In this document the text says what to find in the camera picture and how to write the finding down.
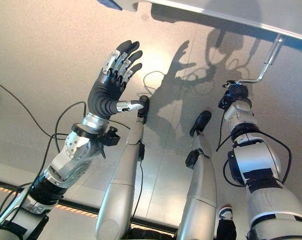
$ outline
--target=black rubber covering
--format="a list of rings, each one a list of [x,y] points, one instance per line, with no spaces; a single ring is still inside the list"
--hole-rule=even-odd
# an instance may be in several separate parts
[[[48,181],[43,173],[36,179],[30,190],[30,195],[41,204],[53,205],[63,197],[66,191],[67,188],[61,188]]]
[[[115,84],[111,84],[110,81],[106,83],[95,81],[87,100],[90,113],[104,119],[110,119],[111,115],[118,113],[116,103],[121,94],[120,89]]]
[[[241,136],[243,134],[247,134],[247,133],[254,133],[254,132],[258,132],[259,128],[257,125],[255,125],[254,123],[240,123],[238,125],[236,125],[232,132],[231,132],[231,139],[232,141],[234,141],[238,136]]]

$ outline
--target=robot finger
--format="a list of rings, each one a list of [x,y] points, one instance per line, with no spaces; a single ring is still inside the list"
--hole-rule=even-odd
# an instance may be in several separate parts
[[[142,54],[143,54],[142,51],[137,51],[136,53],[131,55],[128,59],[126,59],[118,71],[118,76],[124,76],[127,69],[133,64],[135,60],[139,59],[142,56]]]
[[[130,70],[127,70],[124,74],[122,80],[121,80],[121,92],[123,92],[126,88],[127,83],[129,82],[130,78],[133,76],[134,73],[136,73],[138,70],[142,68],[142,64],[138,63],[135,66],[133,66]]]
[[[118,71],[122,62],[129,56],[129,54],[135,51],[139,47],[139,42],[127,40],[121,43],[116,50],[112,51],[107,60],[104,62],[102,72],[105,75]]]

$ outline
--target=robotic hand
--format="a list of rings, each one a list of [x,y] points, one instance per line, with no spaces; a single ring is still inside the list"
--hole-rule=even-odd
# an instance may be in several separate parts
[[[0,215],[0,240],[37,239],[48,221],[47,213],[67,189],[85,173],[97,155],[102,154],[105,158],[104,146],[118,143],[120,137],[116,135],[116,128],[110,127],[106,132],[111,115],[139,109],[138,130],[135,130],[137,136],[131,134],[134,137],[131,142],[136,141],[131,145],[137,149],[132,155],[137,158],[142,146],[142,126],[146,121],[149,100],[146,96],[134,101],[118,100],[130,78],[142,67],[139,63],[129,69],[142,56],[142,51],[130,56],[138,47],[138,41],[132,43],[129,40],[111,53],[89,94],[90,112],[82,123],[73,124],[61,152]]]
[[[139,63],[129,69],[134,61],[142,56],[141,50],[130,56],[138,47],[138,41],[132,43],[128,40],[110,54],[88,98],[91,114],[109,119],[113,114],[144,107],[145,103],[141,100],[118,101],[130,78],[142,67]]]

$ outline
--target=robot forearm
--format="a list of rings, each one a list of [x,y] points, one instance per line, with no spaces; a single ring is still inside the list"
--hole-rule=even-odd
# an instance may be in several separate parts
[[[302,239],[302,205],[278,179],[278,156],[259,133],[244,85],[229,82],[219,107],[233,141],[228,153],[234,180],[246,188],[250,240]]]

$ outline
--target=black plastic part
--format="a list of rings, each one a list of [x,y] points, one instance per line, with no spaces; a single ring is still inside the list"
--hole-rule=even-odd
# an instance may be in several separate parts
[[[282,188],[276,181],[276,179],[273,176],[273,172],[271,169],[257,169],[252,170],[249,172],[244,172],[243,176],[245,179],[248,179],[246,181],[246,184],[249,187],[250,193],[255,192],[259,189],[265,189],[265,188]]]
[[[261,216],[259,218],[257,218],[253,223],[252,223],[252,227],[254,227],[255,225],[257,225],[258,223],[262,222],[262,221],[265,221],[265,220],[270,220],[270,219],[275,219],[275,214],[268,214],[268,215],[264,215],[264,216]]]
[[[224,93],[224,96],[221,98],[218,107],[220,109],[228,110],[228,108],[232,105],[236,100],[246,101],[250,106],[252,106],[252,102],[248,99],[248,89],[246,85],[236,84],[234,81],[227,81],[231,83],[228,87],[228,90]]]
[[[11,233],[14,233],[16,236],[18,236],[20,239],[23,239],[23,235],[27,232],[27,229],[12,221],[10,222],[7,220],[3,222],[3,224],[0,226],[0,229],[10,231]]]
[[[160,233],[157,231],[133,228],[129,230],[122,239],[173,240],[174,238],[168,234]]]
[[[118,47],[116,48],[116,50],[118,50],[119,52],[126,52],[127,53],[127,49],[129,49],[129,47],[132,45],[132,41],[131,40],[127,40],[125,42],[122,42],[120,45],[118,45]]]
[[[81,123],[73,124],[72,131],[80,137],[86,137],[88,139],[96,139],[99,136],[99,132],[85,126]]]
[[[260,140],[260,139],[250,140],[249,142],[244,142],[244,143],[240,143],[240,144],[238,144],[237,142],[233,142],[233,148],[254,145],[258,142],[262,142],[262,140]]]
[[[208,122],[210,121],[212,117],[211,112],[209,111],[203,111],[195,120],[195,123],[193,125],[193,127],[190,130],[190,136],[194,136],[194,132],[195,131],[203,131],[205,126],[208,124]]]
[[[147,120],[147,113],[150,109],[150,99],[148,96],[142,95],[140,96],[139,101],[144,102],[144,107],[138,110],[137,117],[143,118],[143,124],[145,124]]]
[[[229,166],[230,166],[232,178],[238,183],[240,183],[241,185],[244,185],[244,181],[242,179],[241,172],[237,164],[234,151],[229,151],[227,153],[227,158],[229,160]]]
[[[34,231],[29,235],[29,237],[26,240],[36,240],[38,239],[38,237],[40,236],[40,234],[42,233],[45,225],[47,224],[47,222],[49,221],[49,217],[48,216],[44,216],[43,219],[41,220],[41,222],[37,225],[37,227],[34,229]]]
[[[241,136],[243,134],[247,134],[247,133],[254,133],[254,132],[258,132],[259,128],[257,125],[255,125],[254,123],[240,123],[238,125],[236,125],[232,132],[231,132],[231,139],[232,141],[234,141],[234,139],[236,139],[238,136]]]
[[[145,154],[145,145],[140,142],[139,147],[139,159],[142,161],[144,159]]]
[[[30,195],[34,200],[41,204],[53,205],[63,197],[66,191],[67,188],[61,188],[48,181],[43,173],[34,182],[34,185],[30,190]]]
[[[136,65],[134,65],[134,66],[132,66],[131,67],[131,71],[133,72],[132,73],[132,75],[134,74],[134,73],[136,73],[138,70],[140,70],[141,68],[142,68],[142,64],[141,63],[138,63],[138,64],[136,64]]]
[[[142,55],[143,55],[143,52],[141,50],[139,50],[139,51],[133,53],[128,59],[131,61],[131,64],[133,64]]]
[[[110,127],[108,132],[99,138],[99,141],[105,146],[115,146],[120,140],[120,136],[116,135],[117,129],[113,126]]]
[[[302,217],[299,217],[299,216],[294,216],[295,220],[297,220],[298,222],[301,222],[302,223]]]
[[[199,151],[192,150],[185,160],[185,165],[188,168],[193,169],[199,155],[200,155]]]

